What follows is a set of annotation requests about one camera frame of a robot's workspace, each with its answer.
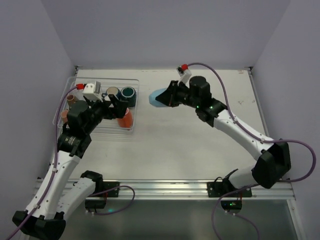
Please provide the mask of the orange mug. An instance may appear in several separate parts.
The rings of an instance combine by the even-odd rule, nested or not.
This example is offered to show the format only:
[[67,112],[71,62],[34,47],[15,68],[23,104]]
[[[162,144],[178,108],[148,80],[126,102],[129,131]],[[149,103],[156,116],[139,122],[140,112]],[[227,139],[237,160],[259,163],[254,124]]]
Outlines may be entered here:
[[126,109],[125,115],[123,118],[117,118],[117,123],[121,128],[131,128],[133,125],[133,117],[129,108]]

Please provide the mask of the dark green mug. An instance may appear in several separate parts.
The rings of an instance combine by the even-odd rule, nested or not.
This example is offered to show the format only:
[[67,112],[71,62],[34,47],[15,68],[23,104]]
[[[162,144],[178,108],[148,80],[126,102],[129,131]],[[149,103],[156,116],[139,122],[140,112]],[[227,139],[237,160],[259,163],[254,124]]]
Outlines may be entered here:
[[133,87],[126,86],[122,88],[120,95],[124,101],[128,102],[129,108],[134,108],[136,106],[137,92]]

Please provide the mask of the blue striped mug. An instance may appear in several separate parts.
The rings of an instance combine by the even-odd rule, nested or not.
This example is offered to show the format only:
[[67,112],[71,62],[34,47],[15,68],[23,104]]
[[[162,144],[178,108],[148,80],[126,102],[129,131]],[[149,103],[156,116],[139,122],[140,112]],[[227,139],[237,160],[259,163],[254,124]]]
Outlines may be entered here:
[[105,98],[106,96],[108,96],[110,94],[116,96],[117,98],[119,98],[120,95],[121,95],[121,91],[117,87],[111,86],[111,87],[108,87],[106,89],[106,91],[104,91],[102,93],[102,97]]

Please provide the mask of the pink mug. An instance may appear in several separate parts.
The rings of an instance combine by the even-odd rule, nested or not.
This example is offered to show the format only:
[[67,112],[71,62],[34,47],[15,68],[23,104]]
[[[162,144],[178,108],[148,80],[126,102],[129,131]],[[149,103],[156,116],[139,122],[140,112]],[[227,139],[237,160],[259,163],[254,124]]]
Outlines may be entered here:
[[64,110],[60,113],[61,120],[62,120],[62,122],[63,122],[64,124],[68,122],[68,112],[69,112],[68,109],[64,109]]

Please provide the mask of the white mug gold rim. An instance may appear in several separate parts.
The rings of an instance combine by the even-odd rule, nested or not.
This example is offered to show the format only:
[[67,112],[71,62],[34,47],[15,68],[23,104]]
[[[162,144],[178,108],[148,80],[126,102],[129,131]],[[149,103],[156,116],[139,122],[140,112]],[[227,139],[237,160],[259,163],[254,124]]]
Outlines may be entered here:
[[107,95],[107,96],[105,96],[105,97],[104,97],[104,101],[105,101],[105,102],[110,102],[110,103],[111,103],[111,102],[112,102],[112,100],[113,100],[113,98],[114,98],[113,96],[109,97],[109,96]]

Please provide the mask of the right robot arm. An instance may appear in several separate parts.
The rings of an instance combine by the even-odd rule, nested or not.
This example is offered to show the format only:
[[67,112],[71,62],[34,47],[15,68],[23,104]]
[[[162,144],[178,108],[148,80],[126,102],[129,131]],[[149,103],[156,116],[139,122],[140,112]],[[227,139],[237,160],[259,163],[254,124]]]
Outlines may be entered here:
[[203,76],[193,76],[189,85],[172,80],[167,88],[152,92],[149,103],[154,107],[185,105],[194,108],[200,120],[231,137],[255,159],[254,166],[231,171],[221,184],[215,186],[221,195],[252,185],[270,189],[291,169],[289,145],[274,143],[271,138],[252,129],[253,135],[259,137],[255,139],[242,130],[227,106],[212,97],[210,84]]

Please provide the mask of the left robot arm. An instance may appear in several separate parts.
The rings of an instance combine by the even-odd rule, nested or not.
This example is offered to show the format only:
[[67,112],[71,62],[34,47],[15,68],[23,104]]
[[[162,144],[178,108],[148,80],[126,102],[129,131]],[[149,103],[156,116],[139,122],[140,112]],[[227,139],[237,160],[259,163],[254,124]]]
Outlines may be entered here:
[[67,220],[78,206],[103,187],[101,174],[86,171],[68,193],[63,193],[92,141],[90,134],[104,119],[123,118],[127,108],[128,102],[113,94],[96,101],[85,97],[71,104],[40,188],[26,209],[16,211],[12,218],[18,230],[41,240],[58,240],[62,236]]

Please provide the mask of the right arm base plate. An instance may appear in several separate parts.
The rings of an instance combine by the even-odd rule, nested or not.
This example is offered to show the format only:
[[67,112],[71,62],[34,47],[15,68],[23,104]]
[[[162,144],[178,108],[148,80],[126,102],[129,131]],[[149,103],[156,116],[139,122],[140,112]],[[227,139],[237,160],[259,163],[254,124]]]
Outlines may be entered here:
[[[237,190],[226,177],[222,178],[220,176],[214,181],[207,182],[206,186],[209,198],[220,198],[222,195]],[[237,191],[226,196],[226,198],[231,198],[229,200],[221,199],[219,205],[225,212],[237,214],[242,210],[243,198],[251,198],[252,196],[252,190],[250,188],[246,188],[245,190]]]

